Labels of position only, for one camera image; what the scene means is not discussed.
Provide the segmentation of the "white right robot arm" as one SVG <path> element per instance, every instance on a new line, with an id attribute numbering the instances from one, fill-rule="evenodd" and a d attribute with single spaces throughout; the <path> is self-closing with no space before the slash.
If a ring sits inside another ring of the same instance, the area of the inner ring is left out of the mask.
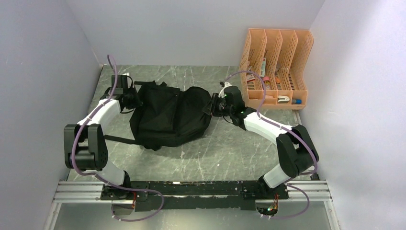
<path id="1" fill-rule="evenodd" d="M 214 93 L 203 112 L 216 117 L 228 116 L 232 124 L 256 133 L 277 147 L 279 163 L 259 179 L 259 194 L 271 198 L 277 186 L 317 169 L 318 153 L 303 125 L 289 126 L 263 116 L 259 110 L 247 107 L 237 86 L 225 86 Z"/>

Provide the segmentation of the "black student backpack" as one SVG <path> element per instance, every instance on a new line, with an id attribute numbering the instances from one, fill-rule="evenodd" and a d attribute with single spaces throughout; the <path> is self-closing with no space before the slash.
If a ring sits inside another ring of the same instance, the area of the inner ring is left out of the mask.
<path id="1" fill-rule="evenodd" d="M 179 147 L 201 138 L 211 122 L 203 109 L 211 100 L 209 92 L 192 86 L 185 91 L 162 82 L 137 81 L 138 97 L 143 103 L 130 118 L 133 139 L 105 135 L 106 140 L 143 146 L 157 151 Z"/>

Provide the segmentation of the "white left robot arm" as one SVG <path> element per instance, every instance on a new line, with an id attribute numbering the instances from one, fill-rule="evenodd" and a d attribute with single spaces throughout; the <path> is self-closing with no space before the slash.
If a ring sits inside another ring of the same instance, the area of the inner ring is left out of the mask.
<path id="1" fill-rule="evenodd" d="M 82 120 L 64 127 L 64 160 L 69 169 L 80 175 L 94 176 L 120 199 L 131 196 L 133 186 L 126 171 L 119 169 L 108 157 L 104 130 L 124 110 L 140 106 L 134 82 L 129 73 L 112 75 L 112 85 L 97 106 Z"/>

